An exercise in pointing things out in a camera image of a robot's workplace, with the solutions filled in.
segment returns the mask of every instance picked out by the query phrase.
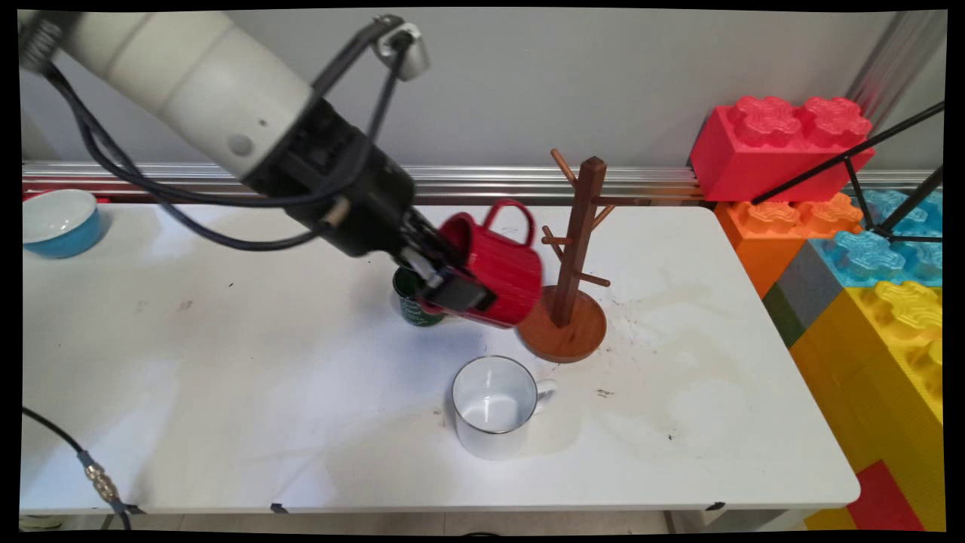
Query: white mug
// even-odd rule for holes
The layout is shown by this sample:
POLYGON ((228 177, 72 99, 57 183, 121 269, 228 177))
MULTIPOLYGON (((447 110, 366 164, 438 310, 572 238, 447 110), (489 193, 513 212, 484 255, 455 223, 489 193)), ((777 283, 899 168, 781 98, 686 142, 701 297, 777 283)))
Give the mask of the white mug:
POLYGON ((533 379, 506 357, 479 357, 453 380, 455 432, 462 446, 485 460, 511 458, 526 441, 527 425, 546 408, 556 382, 533 379))

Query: wooden base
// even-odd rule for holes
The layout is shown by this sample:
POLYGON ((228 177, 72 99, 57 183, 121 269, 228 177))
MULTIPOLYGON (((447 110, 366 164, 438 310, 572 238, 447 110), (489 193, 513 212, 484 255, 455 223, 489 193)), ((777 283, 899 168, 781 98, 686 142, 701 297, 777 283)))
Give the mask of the wooden base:
POLYGON ((569 325, 557 328, 550 320, 556 287, 543 287, 542 296, 526 320, 516 328, 523 344, 534 355, 560 364, 588 357, 606 335, 606 315, 596 300, 576 291, 569 325))

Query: yellow lego brick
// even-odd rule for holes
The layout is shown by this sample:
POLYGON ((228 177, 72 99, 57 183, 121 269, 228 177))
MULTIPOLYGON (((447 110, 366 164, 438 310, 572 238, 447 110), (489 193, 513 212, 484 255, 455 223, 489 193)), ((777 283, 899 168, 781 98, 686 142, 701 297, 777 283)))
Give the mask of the yellow lego brick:
POLYGON ((808 529, 857 529, 847 507, 821 509, 804 520, 808 529))
POLYGON ((891 404, 924 403, 944 423, 942 402, 942 306, 929 288, 906 281, 881 282, 873 289, 845 289, 859 305, 889 356, 869 357, 868 371, 891 404))
POLYGON ((825 360, 813 343, 811 331, 805 331, 789 350, 851 469, 857 473, 881 460, 868 431, 824 366, 825 360))
POLYGON ((907 394, 896 393, 895 372, 874 370, 863 368, 841 391, 924 528, 944 531, 942 423, 920 397, 909 401, 907 394))
POLYGON ((880 454, 925 529, 945 530, 941 291, 911 281, 846 288, 802 340, 792 354, 806 359, 811 349, 824 363, 830 379, 806 381, 819 405, 829 406, 822 412, 852 466, 849 440, 863 430, 871 455, 880 454), (843 400, 828 399, 831 383, 843 400), (842 401, 857 421, 846 425, 842 401))
POLYGON ((850 295, 848 289, 842 290, 806 332, 839 385, 869 359, 888 354, 888 345, 850 295))

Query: giant toy brick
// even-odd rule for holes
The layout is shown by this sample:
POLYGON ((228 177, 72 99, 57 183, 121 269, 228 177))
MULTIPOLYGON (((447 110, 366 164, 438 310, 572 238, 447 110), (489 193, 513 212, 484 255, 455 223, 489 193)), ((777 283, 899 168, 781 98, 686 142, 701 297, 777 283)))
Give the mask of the giant toy brick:
MULTIPOLYGON (((881 224, 902 202, 907 194, 897 190, 866 190, 865 201, 875 224, 881 224)), ((942 193, 932 192, 914 210, 898 222, 895 233, 900 236, 942 235, 942 193)))
POLYGON ((771 317, 774 327, 778 329, 781 339, 785 342, 785 347, 790 349, 790 346, 794 345, 801 334, 804 333, 804 327, 801 326, 801 321, 798 320, 797 315, 794 314, 794 309, 787 302, 787 297, 781 290, 781 285, 771 287, 771 290, 767 291, 767 294, 760 301, 764 302, 764 309, 771 317))
POLYGON ((847 506, 858 529, 924 530, 884 462, 858 473, 858 482, 861 496, 847 506))
POLYGON ((811 330, 804 332, 789 350, 851 469, 857 473, 880 460, 881 453, 875 448, 868 429, 828 371, 827 366, 836 363, 838 358, 821 353, 811 330))
POLYGON ((804 524, 807 525, 808 530, 856 528, 847 507, 842 507, 841 509, 822 509, 808 517, 804 521, 804 524))
POLYGON ((924 527, 944 530, 938 292, 914 282, 846 288, 791 353, 849 461, 867 461, 867 447, 854 444, 863 436, 924 527), (824 364, 824 375, 817 375, 814 359, 824 364))
POLYGON ((805 329, 844 288, 870 288, 878 281, 916 281, 942 286, 942 244, 888 241, 861 232, 838 232, 832 240, 808 240, 777 284, 805 329))
POLYGON ((714 209, 744 270, 764 298, 804 240, 860 229, 861 210, 838 193, 827 202, 721 202, 714 209))
MULTIPOLYGON (((814 97, 795 108, 775 97, 744 97, 714 108, 690 160, 704 199, 744 202, 865 141, 870 130, 851 100, 814 97)), ((873 156, 867 149, 851 162, 860 170, 873 156)), ((824 202, 849 181, 837 164, 772 200, 824 202)))

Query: green lego brick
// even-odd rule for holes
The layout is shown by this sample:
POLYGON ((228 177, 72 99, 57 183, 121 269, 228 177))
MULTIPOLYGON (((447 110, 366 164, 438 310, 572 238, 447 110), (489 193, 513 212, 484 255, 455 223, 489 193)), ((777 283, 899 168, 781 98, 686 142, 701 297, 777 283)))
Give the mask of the green lego brick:
POLYGON ((785 347, 790 348, 804 333, 804 326, 798 320, 797 315, 794 314, 794 309, 787 301, 781 286, 775 283, 771 290, 764 295, 762 301, 764 308, 767 309, 767 314, 771 316, 771 321, 778 329, 781 339, 784 340, 785 347))

